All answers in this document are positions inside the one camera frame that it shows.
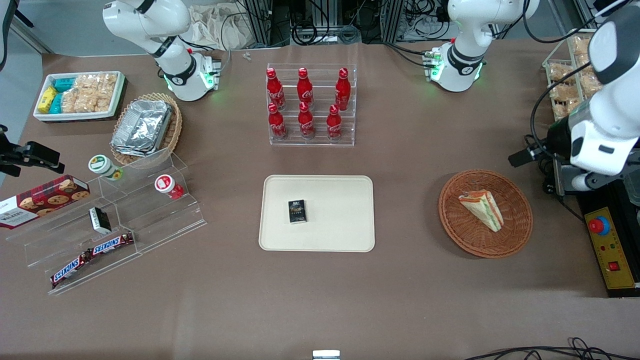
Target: foil container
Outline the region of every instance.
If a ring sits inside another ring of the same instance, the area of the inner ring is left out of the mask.
[[[127,109],[111,146],[121,154],[146,156],[162,144],[172,108],[164,101],[137,100]]]

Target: woven basket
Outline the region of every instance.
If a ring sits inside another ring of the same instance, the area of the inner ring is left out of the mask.
[[[460,204],[463,192],[489,190],[504,218],[493,232]],[[447,234],[465,251],[482,258],[504,258],[520,251],[533,227],[531,207],[524,194],[506,177],[489,170],[468,170],[454,175],[438,200],[440,221]]]
[[[164,139],[163,139],[162,145],[160,146],[160,149],[164,149],[165,147],[168,147],[169,150],[171,151],[175,150],[175,146],[178,145],[178,138],[180,137],[180,131],[182,130],[182,114],[180,113],[180,109],[178,108],[178,104],[176,104],[175,100],[173,100],[169,95],[158,94],[155,92],[152,94],[142,95],[135,100],[151,100],[151,101],[162,100],[167,104],[171,105],[173,111],[171,113],[171,118],[169,119],[170,121],[169,126],[167,127],[166,132],[164,133]],[[133,101],[130,102],[129,105],[127,105],[127,107],[124,110],[122,110],[122,112],[120,113],[120,116],[118,117],[118,121],[116,122],[116,126],[113,130],[114,134],[116,133],[116,131],[118,131],[118,127],[120,127],[122,118],[124,118],[124,114],[127,112],[131,104],[133,104]],[[113,147],[111,148],[111,153],[113,154],[113,157],[122,165],[130,164],[133,161],[136,161],[141,158],[140,156],[120,154]]]

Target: small jar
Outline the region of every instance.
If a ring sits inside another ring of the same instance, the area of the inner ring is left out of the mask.
[[[184,195],[184,188],[166,174],[160,175],[156,179],[156,190],[167,194],[172,200],[177,200]]]
[[[105,155],[96,155],[89,160],[89,170],[110,181],[120,180],[122,168],[114,165]]]

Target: red button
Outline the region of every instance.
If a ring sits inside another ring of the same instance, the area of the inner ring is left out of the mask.
[[[604,231],[604,223],[599,218],[589,220],[589,230],[592,233],[599,234]]]
[[[611,261],[609,263],[609,270],[610,271],[620,271],[620,265],[618,264],[617,261]]]

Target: acrylic bottle rack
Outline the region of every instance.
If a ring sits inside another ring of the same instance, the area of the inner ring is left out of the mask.
[[[284,118],[287,128],[287,138],[276,140],[271,134],[268,122],[269,142],[273,146],[333,146],[352,147],[356,139],[356,95],[358,84],[358,71],[355,64],[294,64],[294,63],[270,63],[268,67],[276,70],[278,79],[284,88],[286,108],[280,113]],[[298,113],[300,101],[298,100],[298,69],[306,67],[308,78],[314,86],[314,127],[316,136],[311,140],[305,140],[300,133]],[[351,83],[351,97],[346,111],[340,111],[342,117],[342,138],[331,143],[327,136],[326,118],[329,115],[329,107],[335,103],[335,83],[338,80],[338,71],[341,67],[349,70],[349,82]],[[267,105],[271,102],[266,94]]]
[[[88,198],[20,226],[7,237],[24,246],[27,267],[44,271],[46,283],[42,286],[50,290],[49,294],[71,290],[207,223],[198,202],[189,194],[184,178],[187,166],[168,149],[122,169],[118,181],[103,177],[89,181]],[[154,181],[161,174],[171,175],[182,185],[184,195],[180,199],[171,200],[155,189]],[[107,213],[111,233],[102,235],[93,230],[89,217],[93,207]],[[92,259],[51,289],[51,276],[80,253],[124,233],[132,233],[133,243]]]

